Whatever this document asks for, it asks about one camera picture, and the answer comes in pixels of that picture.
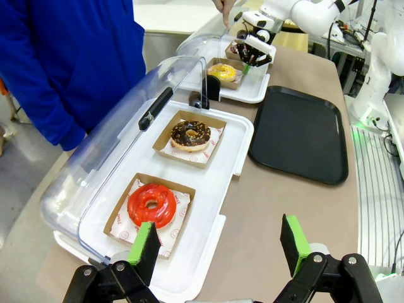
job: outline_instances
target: donut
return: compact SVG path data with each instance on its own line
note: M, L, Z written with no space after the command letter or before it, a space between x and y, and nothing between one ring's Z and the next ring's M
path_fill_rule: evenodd
M173 219L176 209L172 191L155 183L139 187L128 199L129 217L139 227L142 222L155 222L157 229L165 227Z
M235 80L235 68L233 66L218 63L208 68L208 74L215 76L221 81L233 82Z
M171 131L171 141L175 147L187 152L196 152L209 145L210 128L199 121L182 121Z

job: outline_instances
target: donut hole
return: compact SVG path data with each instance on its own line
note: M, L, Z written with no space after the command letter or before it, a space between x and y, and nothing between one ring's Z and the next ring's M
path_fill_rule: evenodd
M194 131L193 129L188 129L185 134L187 136L196 136L198 133L196 131Z
M152 209L156 208L156 207L157 207L157 201L156 201L156 200L149 200L149 201L147 201L147 202L146 202L146 207L147 207L149 210L152 210Z

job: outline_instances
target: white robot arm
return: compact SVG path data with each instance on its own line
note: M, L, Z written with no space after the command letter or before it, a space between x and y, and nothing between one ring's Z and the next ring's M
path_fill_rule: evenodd
M265 0L259 11L243 13L243 19L254 27L278 33L286 19L291 19L301 30L322 35L336 20L351 0Z
M386 129L388 115L383 104L391 73L404 76L404 0L389 0L384 21L386 33L372 38L372 56L364 84L350 108L363 124Z
M322 35L337 19L351 0L265 0L259 11L247 11L242 19L254 30L245 37L249 51L241 59L250 65L260 66L272 61L275 48L271 45L287 19L291 19L301 30L313 35Z

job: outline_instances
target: red glazed donut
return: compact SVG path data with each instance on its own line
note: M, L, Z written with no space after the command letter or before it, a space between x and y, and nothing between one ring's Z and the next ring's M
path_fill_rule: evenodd
M164 185L155 183L139 187L128 200L128 213L132 222L140 226L142 222L155 222L160 229L171 222L177 209L174 194Z

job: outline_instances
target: yellow glazed donut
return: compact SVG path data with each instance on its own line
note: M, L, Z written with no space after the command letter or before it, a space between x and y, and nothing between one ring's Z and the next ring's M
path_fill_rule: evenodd
M208 74L219 80L233 82L235 80L235 68L233 66L218 63L208 69Z

